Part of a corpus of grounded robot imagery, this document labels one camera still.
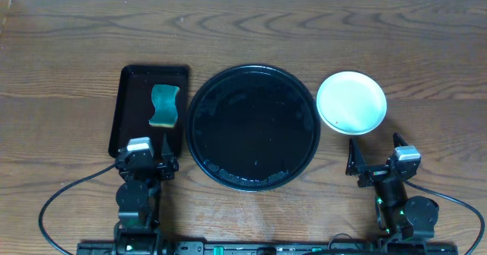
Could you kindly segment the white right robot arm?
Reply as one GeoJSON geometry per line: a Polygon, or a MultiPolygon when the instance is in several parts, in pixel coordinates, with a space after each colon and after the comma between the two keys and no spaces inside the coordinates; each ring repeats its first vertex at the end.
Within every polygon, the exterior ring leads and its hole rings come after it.
{"type": "Polygon", "coordinates": [[[409,197],[405,182],[417,174],[422,156],[398,134],[393,134],[394,150],[382,165],[366,163],[358,142],[349,140],[345,174],[356,176],[358,186],[375,189],[377,223],[387,233],[378,241],[386,251],[390,244],[421,244],[434,237],[439,205],[424,196],[409,197]]]}

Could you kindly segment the green and yellow sponge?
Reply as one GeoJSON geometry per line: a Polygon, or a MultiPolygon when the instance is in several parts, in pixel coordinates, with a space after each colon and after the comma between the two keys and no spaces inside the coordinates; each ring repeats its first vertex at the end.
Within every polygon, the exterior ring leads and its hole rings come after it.
{"type": "Polygon", "coordinates": [[[149,125],[153,127],[173,128],[178,120],[177,95],[180,88],[168,84],[156,84],[151,91],[154,115],[149,125]]]}

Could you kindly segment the pale green plate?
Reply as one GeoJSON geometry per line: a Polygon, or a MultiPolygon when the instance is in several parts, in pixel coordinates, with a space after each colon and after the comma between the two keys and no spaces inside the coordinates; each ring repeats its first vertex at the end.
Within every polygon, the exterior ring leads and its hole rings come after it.
{"type": "Polygon", "coordinates": [[[317,111],[325,124],[345,135],[364,135],[376,129],[387,113],[380,85],[360,72],[337,72],[317,92],[317,111]]]}

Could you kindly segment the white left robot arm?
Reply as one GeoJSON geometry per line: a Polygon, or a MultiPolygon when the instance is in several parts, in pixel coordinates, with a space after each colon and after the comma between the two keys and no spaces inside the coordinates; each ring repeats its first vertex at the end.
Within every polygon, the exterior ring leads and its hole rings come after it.
{"type": "Polygon", "coordinates": [[[167,138],[162,139],[160,159],[154,157],[149,137],[129,140],[119,150],[115,168],[124,184],[116,192],[119,227],[112,253],[173,254],[174,244],[159,228],[161,183],[172,180],[179,170],[167,138]]]}

